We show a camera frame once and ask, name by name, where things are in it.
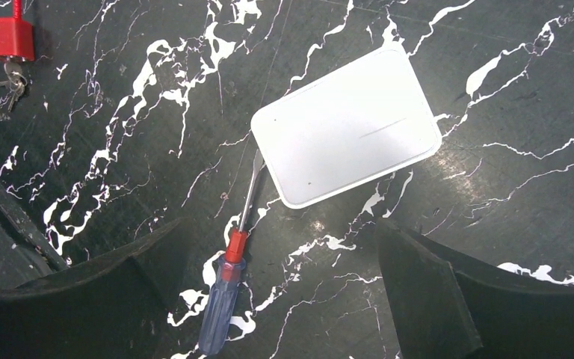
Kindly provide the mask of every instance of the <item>padlock shackle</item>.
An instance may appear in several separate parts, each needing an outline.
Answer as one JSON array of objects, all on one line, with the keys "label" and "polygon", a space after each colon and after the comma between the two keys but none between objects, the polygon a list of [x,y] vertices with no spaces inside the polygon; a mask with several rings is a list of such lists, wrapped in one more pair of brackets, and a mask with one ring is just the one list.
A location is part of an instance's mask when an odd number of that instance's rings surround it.
[{"label": "padlock shackle", "polygon": [[14,7],[14,9],[13,9],[14,19],[20,19],[22,16],[21,0],[14,0],[13,7]]}]

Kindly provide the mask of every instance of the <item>metal key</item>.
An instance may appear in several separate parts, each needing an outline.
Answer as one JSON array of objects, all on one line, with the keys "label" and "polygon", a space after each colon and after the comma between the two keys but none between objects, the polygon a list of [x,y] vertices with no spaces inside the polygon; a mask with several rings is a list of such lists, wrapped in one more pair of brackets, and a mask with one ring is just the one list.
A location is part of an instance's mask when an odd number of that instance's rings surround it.
[{"label": "metal key", "polygon": [[10,92],[16,91],[19,88],[20,81],[12,82],[9,79],[0,82],[0,88],[7,88]]},{"label": "metal key", "polygon": [[23,81],[23,85],[27,84],[27,79],[23,76],[23,68],[16,62],[6,61],[3,64],[3,70],[7,75],[7,78],[10,79],[11,82],[16,83],[16,80]]},{"label": "metal key", "polygon": [[19,98],[25,92],[25,85],[23,84],[22,81],[17,80],[15,86],[16,86],[16,88],[14,89],[14,91],[12,93],[12,98],[10,99],[10,105],[7,107],[7,110],[9,112],[12,112],[12,108],[14,107],[14,103],[16,101],[18,101]]}]

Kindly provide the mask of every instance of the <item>white device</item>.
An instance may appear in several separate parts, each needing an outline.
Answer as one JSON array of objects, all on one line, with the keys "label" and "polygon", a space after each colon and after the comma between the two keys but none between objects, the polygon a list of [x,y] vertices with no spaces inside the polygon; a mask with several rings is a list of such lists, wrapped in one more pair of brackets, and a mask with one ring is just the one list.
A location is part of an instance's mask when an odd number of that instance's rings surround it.
[{"label": "white device", "polygon": [[401,44],[258,110],[252,133],[292,209],[432,156],[441,133]]}]

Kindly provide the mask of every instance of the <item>black rubber piece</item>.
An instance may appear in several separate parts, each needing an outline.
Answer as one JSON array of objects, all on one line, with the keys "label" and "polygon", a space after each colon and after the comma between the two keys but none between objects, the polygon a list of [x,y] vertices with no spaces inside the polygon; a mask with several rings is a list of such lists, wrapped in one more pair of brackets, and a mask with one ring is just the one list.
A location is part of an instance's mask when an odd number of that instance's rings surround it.
[{"label": "black rubber piece", "polygon": [[151,358],[179,298],[190,238],[183,221],[0,289],[0,358]]},{"label": "black rubber piece", "polygon": [[574,287],[504,271],[379,220],[404,359],[574,358]]},{"label": "black rubber piece", "polygon": [[20,246],[36,249],[37,257],[44,257],[53,271],[67,269],[67,263],[49,244],[49,241],[38,230],[31,219],[23,212],[21,206],[5,191],[0,183],[0,225],[9,237]]}]

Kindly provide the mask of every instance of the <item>key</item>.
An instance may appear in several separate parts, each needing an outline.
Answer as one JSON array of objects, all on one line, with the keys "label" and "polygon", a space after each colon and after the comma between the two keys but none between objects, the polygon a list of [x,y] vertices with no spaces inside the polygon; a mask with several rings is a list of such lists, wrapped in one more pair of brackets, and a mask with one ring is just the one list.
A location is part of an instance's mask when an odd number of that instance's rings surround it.
[{"label": "key", "polygon": [[14,89],[14,91],[12,91],[13,93],[12,93],[12,98],[10,99],[10,105],[7,107],[7,110],[9,112],[12,112],[12,108],[14,108],[14,103],[16,101],[18,101],[19,98],[25,92],[25,85],[20,80],[18,80],[16,82],[15,86],[16,86],[16,89]]},{"label": "key", "polygon": [[10,86],[11,83],[12,83],[12,81],[10,81],[10,80],[1,81],[0,82],[0,88],[8,88],[8,89],[12,90],[11,86]]},{"label": "key", "polygon": [[7,78],[12,82],[15,82],[16,79],[23,78],[23,68],[21,68],[21,65],[16,62],[5,61],[5,64],[3,64],[3,70],[5,71]]}]

